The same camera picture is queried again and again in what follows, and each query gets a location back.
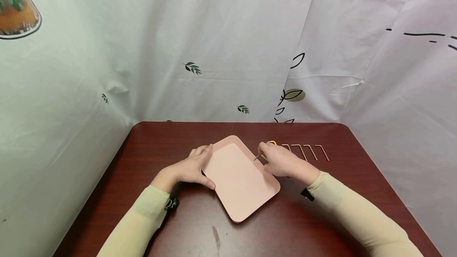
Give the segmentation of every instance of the long sleeve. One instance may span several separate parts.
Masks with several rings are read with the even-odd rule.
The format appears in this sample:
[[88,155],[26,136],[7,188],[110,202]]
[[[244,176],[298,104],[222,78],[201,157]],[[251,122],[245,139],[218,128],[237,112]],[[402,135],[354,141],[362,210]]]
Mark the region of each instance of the long sleeve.
[[165,218],[169,194],[148,186],[109,235],[97,257],[142,257]]
[[334,215],[372,257],[421,257],[403,230],[380,209],[322,172],[308,188],[321,207]]

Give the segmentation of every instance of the dark red table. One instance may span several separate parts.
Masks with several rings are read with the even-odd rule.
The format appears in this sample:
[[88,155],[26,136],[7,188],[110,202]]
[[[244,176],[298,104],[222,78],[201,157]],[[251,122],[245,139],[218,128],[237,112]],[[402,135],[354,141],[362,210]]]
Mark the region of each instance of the dark red table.
[[[304,148],[312,164],[400,224],[424,256],[441,256],[346,126],[178,122],[142,122],[133,127],[54,256],[96,256],[160,169],[186,158],[193,148],[229,135],[240,137],[252,152],[260,141],[267,140],[324,146],[330,161],[317,149],[318,161],[314,161],[309,148]],[[301,155],[299,148],[293,151]],[[367,256],[338,223],[300,195],[303,185],[290,178],[279,181],[280,192],[241,224],[230,221],[212,191],[201,185],[180,184],[180,205],[156,232],[145,256]]]

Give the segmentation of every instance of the black wrist strap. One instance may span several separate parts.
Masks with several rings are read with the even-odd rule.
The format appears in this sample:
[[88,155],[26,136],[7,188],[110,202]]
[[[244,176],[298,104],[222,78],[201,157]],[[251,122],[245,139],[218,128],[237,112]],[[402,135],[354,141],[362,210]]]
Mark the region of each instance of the black wrist strap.
[[307,190],[307,188],[305,188],[303,191],[301,191],[301,195],[303,195],[307,200],[309,201],[313,201],[315,200],[315,198],[313,197],[312,194],[309,193],[309,191]]
[[178,205],[179,205],[179,200],[177,198],[169,199],[165,206],[165,211],[170,212],[170,211],[176,210]]

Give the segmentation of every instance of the potted plant illustration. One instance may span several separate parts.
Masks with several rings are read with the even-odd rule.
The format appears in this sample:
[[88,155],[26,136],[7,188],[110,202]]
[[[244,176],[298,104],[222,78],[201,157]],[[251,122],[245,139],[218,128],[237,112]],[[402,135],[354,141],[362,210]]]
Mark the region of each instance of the potted plant illustration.
[[0,0],[0,38],[25,37],[41,25],[41,16],[31,0]]

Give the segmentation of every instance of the pink plastic tray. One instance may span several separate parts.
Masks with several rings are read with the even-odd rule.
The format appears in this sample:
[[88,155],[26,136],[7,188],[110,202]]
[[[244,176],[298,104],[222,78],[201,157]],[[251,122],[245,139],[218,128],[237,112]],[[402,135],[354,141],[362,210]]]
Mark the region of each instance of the pink plastic tray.
[[204,167],[205,175],[216,184],[230,218],[244,221],[280,190],[277,179],[263,169],[259,160],[237,136],[229,136],[213,146],[213,155]]

